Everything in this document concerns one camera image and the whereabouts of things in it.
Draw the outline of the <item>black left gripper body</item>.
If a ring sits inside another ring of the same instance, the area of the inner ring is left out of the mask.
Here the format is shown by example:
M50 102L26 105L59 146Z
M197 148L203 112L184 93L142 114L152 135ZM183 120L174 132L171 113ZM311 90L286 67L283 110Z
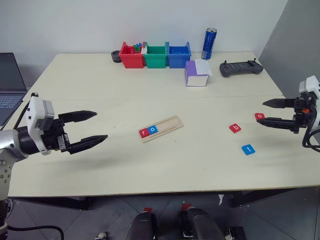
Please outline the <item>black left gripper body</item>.
M68 134L64 130L63 119L54 119L50 128L43 131L41 136L45 147L48 150L67 152L70 147Z

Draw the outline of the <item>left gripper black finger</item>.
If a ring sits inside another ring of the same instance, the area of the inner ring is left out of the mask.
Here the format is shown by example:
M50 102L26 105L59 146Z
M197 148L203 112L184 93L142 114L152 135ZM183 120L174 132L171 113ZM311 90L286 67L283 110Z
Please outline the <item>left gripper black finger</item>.
M73 112L59 114L58 118L64 123L70 123L70 122L77 123L77 122L86 121L96 115L97 113L94 111L80 110L80 111L73 111Z
M88 149L102 143L108 138L108 135L95 135L81 139L76 143L69 144L67 151L72 155Z

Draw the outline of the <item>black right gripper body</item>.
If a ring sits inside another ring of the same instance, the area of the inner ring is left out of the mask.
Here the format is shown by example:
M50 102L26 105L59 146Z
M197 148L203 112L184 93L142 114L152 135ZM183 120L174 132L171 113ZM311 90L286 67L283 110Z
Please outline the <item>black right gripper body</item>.
M293 102L293 108L295 115L292 119L295 122L295 127L292 132L298 134L300 128L311 126L311 123L315 119L315 97L297 97Z

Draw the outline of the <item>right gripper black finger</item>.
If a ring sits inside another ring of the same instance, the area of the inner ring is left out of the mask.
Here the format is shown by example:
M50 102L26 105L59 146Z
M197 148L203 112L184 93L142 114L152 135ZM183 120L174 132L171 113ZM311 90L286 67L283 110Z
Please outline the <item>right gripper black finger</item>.
M284 108L294 108L295 98L274 98L263 102L262 104L267 107L284 109Z
M259 124L269 127L269 128L276 128L276 129L284 129L295 131L297 128L296 122L294 120L289 119L282 119L276 117L266 117L256 120Z

